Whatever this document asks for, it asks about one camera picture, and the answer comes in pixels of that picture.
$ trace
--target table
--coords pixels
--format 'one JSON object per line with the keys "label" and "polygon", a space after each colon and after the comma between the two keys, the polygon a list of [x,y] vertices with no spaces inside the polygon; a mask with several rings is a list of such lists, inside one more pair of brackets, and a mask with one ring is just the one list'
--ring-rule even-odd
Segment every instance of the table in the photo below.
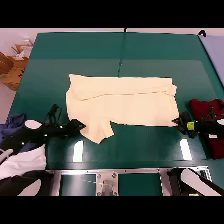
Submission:
{"label": "table", "polygon": [[[68,75],[172,77],[179,111],[190,111],[192,98],[224,98],[222,85],[196,35],[143,33],[38,34],[10,114],[25,112],[43,121],[51,105],[62,107]],[[113,169],[208,165],[213,181],[224,188],[224,161],[212,161],[206,145],[168,127],[112,123],[115,135],[97,145],[83,136],[53,138],[47,146],[48,169]],[[180,140],[187,139],[193,160],[184,161]],[[83,161],[72,161],[74,144],[84,141]]]}

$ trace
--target screw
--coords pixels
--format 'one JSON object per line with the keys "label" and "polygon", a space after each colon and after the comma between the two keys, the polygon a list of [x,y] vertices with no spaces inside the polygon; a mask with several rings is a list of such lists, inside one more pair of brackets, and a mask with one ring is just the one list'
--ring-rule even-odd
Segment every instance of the screw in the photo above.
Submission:
{"label": "screw", "polygon": [[113,178],[115,178],[116,176],[117,176],[117,174],[116,174],[116,173],[113,173],[113,174],[112,174],[112,177],[113,177]]}

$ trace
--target beige fabric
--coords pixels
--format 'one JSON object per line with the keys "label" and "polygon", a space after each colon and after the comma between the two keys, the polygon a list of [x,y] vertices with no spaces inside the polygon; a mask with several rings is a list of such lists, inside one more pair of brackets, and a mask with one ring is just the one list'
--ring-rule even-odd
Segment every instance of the beige fabric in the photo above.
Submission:
{"label": "beige fabric", "polygon": [[110,121],[175,126],[172,120],[179,113],[171,78],[69,77],[68,117],[85,124],[81,134],[95,143],[114,135]]}

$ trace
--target blue cloth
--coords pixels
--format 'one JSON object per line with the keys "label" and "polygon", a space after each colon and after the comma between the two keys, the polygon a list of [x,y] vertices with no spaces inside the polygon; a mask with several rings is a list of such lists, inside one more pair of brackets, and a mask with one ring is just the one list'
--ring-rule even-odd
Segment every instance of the blue cloth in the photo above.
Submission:
{"label": "blue cloth", "polygon": [[212,64],[224,86],[224,37],[221,36],[199,36],[203,43]]}
{"label": "blue cloth", "polygon": [[[25,121],[25,114],[17,114],[9,116],[5,124],[0,124],[0,144],[5,138],[24,127]],[[31,151],[33,149],[36,149],[38,146],[39,145],[36,143],[27,143],[20,150],[20,153]]]}

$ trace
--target red cloth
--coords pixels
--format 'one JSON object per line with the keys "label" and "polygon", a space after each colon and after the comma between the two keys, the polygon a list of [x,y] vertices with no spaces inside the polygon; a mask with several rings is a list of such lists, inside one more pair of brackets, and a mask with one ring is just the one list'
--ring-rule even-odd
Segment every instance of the red cloth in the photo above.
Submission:
{"label": "red cloth", "polygon": [[[220,99],[215,99],[209,102],[198,101],[196,99],[189,102],[191,110],[196,120],[202,120],[209,111],[209,105],[213,107],[213,111],[216,114],[224,114],[224,102]],[[206,142],[209,145],[209,150],[211,151],[212,159],[224,158],[224,139],[209,138],[205,135]]]}

